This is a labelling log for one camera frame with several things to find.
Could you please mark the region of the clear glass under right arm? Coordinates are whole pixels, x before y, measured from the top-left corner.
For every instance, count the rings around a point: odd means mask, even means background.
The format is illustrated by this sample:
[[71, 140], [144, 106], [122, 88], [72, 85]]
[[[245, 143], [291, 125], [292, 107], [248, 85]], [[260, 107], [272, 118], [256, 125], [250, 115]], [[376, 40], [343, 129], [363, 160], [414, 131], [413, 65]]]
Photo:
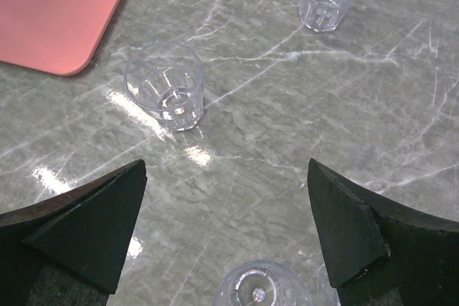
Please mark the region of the clear glass under right arm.
[[252, 260], [222, 280], [214, 306], [312, 305], [308, 288], [298, 274], [279, 262]]

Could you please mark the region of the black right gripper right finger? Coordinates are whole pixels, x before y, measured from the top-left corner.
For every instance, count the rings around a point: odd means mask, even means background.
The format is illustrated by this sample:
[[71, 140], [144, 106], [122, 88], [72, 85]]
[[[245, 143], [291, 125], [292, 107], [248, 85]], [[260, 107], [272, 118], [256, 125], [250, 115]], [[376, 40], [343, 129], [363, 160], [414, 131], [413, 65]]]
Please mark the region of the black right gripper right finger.
[[308, 194], [342, 305], [457, 305], [458, 223], [370, 191], [312, 159]]

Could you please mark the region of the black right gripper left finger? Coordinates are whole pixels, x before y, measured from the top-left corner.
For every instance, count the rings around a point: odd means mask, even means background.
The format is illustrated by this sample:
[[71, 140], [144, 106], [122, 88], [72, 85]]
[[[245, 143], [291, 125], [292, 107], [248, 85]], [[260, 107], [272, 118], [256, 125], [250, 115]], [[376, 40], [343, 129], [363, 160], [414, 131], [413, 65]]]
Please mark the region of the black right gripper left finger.
[[1, 215], [2, 305], [106, 305], [146, 190], [139, 159]]

